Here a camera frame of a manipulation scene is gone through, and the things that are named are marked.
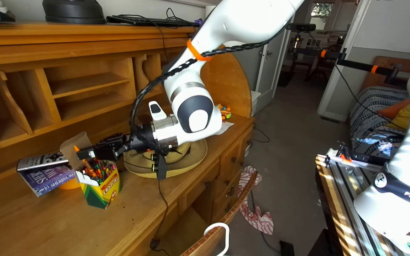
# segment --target cloth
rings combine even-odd
[[[257,169],[251,165],[245,166],[242,171],[241,179],[240,179],[240,190],[245,188],[248,183],[251,173],[254,173]],[[262,181],[262,175],[258,173],[255,185],[258,185]],[[240,208],[240,212],[244,215],[244,217],[248,220],[251,226],[258,229],[260,232],[264,232],[267,235],[274,235],[274,217],[270,212],[262,213],[260,206],[255,206],[255,210],[251,209],[248,203],[248,196],[245,198],[244,203]]]

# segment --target gray floor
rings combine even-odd
[[[275,233],[267,236],[267,242],[278,252],[238,213],[227,254],[281,254],[279,240],[292,243],[297,256],[309,254],[326,227],[315,181],[315,155],[321,148],[348,141],[348,125],[322,119],[316,112],[319,101],[318,81],[305,82],[298,74],[288,87],[278,87],[272,104],[257,114],[247,163],[262,175],[254,199],[274,217]]]

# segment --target chair backrest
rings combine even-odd
[[[257,178],[258,178],[258,172],[254,172],[251,175],[247,186],[241,190],[240,196],[237,198],[231,210],[220,222],[224,222],[228,225],[233,222],[240,206],[242,205],[242,202],[245,200],[245,198],[250,195],[251,189],[254,188]],[[184,256],[217,254],[217,246],[223,242],[224,232],[225,230],[223,227],[215,227],[215,229],[210,230],[205,236],[203,236],[193,246],[190,246],[183,254]]]

